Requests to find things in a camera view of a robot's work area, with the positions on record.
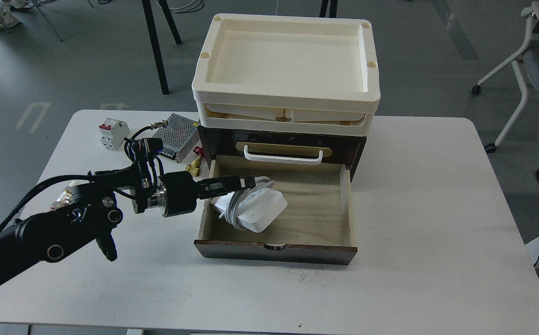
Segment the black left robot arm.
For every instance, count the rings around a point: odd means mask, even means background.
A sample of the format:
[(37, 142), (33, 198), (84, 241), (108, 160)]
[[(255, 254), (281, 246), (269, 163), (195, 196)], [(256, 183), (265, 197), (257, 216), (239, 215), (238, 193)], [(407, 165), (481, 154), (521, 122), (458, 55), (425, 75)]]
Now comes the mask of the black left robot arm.
[[(118, 257), (112, 230), (122, 222), (123, 213), (115, 194), (129, 198), (140, 214), (159, 208), (162, 216), (188, 214), (199, 199), (211, 199), (257, 185), (254, 177), (214, 177), (196, 181), (186, 170), (156, 175), (155, 161), (162, 152), (159, 138), (139, 138), (137, 131), (125, 140), (131, 165), (125, 169), (94, 174), (64, 174), (37, 184), (0, 224), (0, 286), (40, 261), (55, 263), (83, 246), (96, 241), (106, 259)], [(69, 188), (67, 204), (26, 219), (10, 220), (33, 197), (63, 181), (80, 181)]]

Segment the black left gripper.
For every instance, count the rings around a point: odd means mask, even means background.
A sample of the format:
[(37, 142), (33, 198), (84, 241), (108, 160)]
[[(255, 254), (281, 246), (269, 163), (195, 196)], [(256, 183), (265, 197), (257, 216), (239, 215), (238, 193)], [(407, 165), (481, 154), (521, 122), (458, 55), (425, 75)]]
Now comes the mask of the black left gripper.
[(165, 173), (160, 176), (160, 181), (164, 189), (164, 206), (161, 209), (161, 214), (164, 218), (195, 211), (199, 197), (202, 200), (211, 199), (256, 186), (256, 180), (252, 176), (207, 178), (201, 180), (200, 185), (198, 185), (193, 180), (192, 174), (186, 170)]

